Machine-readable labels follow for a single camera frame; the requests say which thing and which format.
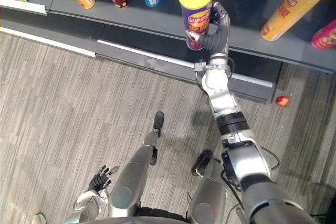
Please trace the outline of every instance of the robot finger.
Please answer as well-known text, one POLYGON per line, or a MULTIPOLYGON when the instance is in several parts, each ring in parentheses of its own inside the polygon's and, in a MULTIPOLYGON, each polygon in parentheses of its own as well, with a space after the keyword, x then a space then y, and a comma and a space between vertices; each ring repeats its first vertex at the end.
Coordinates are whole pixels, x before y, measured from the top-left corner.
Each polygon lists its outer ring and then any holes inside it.
POLYGON ((115 174, 117 171, 118 171, 118 169, 119 169, 119 166, 115 166, 115 167, 113 167, 112 169, 111 169, 111 171, 109 171, 107 174, 106 174, 106 176, 109 178, 109 177, 111 177, 113 174, 115 174))
POLYGON ((110 169, 106 168, 105 170, 103 170, 100 174, 100 176, 104 176, 110 169))
POLYGON ((107 188, 111 184, 111 180, 107 181, 104 185, 104 188, 107 188))
POLYGON ((103 165, 102 167, 100 167, 98 169, 98 172, 97 172, 97 175, 100 176, 101 175, 101 172, 106 168, 106 165, 103 165))

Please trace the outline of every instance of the black cable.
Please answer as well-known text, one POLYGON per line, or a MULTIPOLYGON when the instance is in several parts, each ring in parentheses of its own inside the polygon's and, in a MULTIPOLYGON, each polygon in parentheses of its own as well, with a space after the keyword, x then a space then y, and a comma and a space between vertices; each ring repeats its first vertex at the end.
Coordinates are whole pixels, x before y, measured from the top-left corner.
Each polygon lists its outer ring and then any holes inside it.
POLYGON ((229 211, 229 213, 227 214, 227 217, 226 217, 226 220, 225 220, 225 224, 228 224, 228 220, 229 220, 229 217, 230 217, 230 214, 232 212, 233 209, 235 209, 236 207, 238 207, 239 204, 235 204, 229 211))
POLYGON ((203 87, 202 87, 202 85, 200 85, 200 82, 198 81, 198 79, 197 79, 197 72, 196 72, 196 76, 195 76, 195 82, 196 82, 196 84, 197 84, 197 86, 206 94, 206 95, 208 95, 207 94, 207 92, 205 92, 205 90, 203 89, 203 87))
POLYGON ((277 165, 272 167, 271 170, 275 170, 277 168, 279 168, 280 164, 281 164, 281 161, 280 159, 278 158, 277 155, 275 155, 273 152, 271 152, 269 149, 266 149, 265 147, 261 147, 265 152, 268 152, 269 154, 271 154, 276 160, 277 160, 277 165))
POLYGON ((229 183, 229 181, 227 181, 226 178, 224 178, 224 170, 221 172, 221 178, 222 180, 225 182, 225 184, 230 188, 231 192, 233 193, 233 195, 236 197, 238 203, 240 204, 240 206, 243 208, 243 203, 240 200, 239 196, 237 195, 236 191, 234 190, 234 188, 232 187, 232 185, 229 183))
POLYGON ((309 214, 310 217, 324 217, 324 216, 327 216, 327 214, 316 214, 316 215, 313 215, 313 214, 309 214))

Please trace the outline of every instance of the lay's chip can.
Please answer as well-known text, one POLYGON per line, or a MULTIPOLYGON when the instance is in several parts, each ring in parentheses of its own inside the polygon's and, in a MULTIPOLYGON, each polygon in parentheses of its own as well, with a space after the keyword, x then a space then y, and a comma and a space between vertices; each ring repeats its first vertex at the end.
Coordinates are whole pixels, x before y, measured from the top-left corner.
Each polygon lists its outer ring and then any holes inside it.
MULTIPOLYGON (((207 34, 211 15, 212 0, 179 0, 185 29, 200 34, 207 34)), ((203 47, 187 37, 187 45, 191 50, 203 47)))

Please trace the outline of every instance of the white price strip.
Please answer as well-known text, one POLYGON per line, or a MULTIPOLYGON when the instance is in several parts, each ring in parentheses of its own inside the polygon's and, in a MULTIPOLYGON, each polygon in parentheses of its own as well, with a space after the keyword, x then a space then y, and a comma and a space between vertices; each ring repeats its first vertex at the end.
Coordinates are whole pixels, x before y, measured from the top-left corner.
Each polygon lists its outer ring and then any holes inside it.
POLYGON ((0 31, 2 31, 4 33, 8 33, 8 34, 13 34, 13 35, 16 35, 16 36, 19 36, 19 37, 23 37, 23 38, 26 38, 26 39, 35 40, 35 41, 40 42, 40 43, 45 43, 45 44, 49 44, 49 45, 52 45, 52 46, 55 46, 55 47, 60 47, 60 48, 63 48, 63 49, 74 51, 74 52, 77 52, 79 54, 91 56, 91 57, 94 57, 94 58, 96 57, 95 52, 92 52, 92 51, 89 51, 89 50, 86 50, 86 49, 83 49, 83 48, 79 48, 79 47, 74 47, 74 46, 64 44, 64 43, 61 43, 61 42, 58 42, 58 41, 55 41, 55 40, 46 39, 46 38, 43 38, 43 37, 23 33, 21 31, 12 30, 12 29, 8 29, 8 28, 5 28, 5 27, 0 27, 0 31))
POLYGON ((26 10, 28 12, 47 14, 44 5, 24 2, 19 0, 0 0, 0 6, 26 10))

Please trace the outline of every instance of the red ball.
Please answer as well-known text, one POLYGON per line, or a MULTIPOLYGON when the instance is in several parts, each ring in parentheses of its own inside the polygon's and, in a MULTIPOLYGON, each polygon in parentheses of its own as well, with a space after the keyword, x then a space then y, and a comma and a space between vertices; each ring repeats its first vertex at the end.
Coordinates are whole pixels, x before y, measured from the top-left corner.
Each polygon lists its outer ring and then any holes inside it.
POLYGON ((289 103, 289 98, 282 95, 280 97, 277 98, 277 100, 275 101, 275 103, 281 107, 287 106, 289 103))

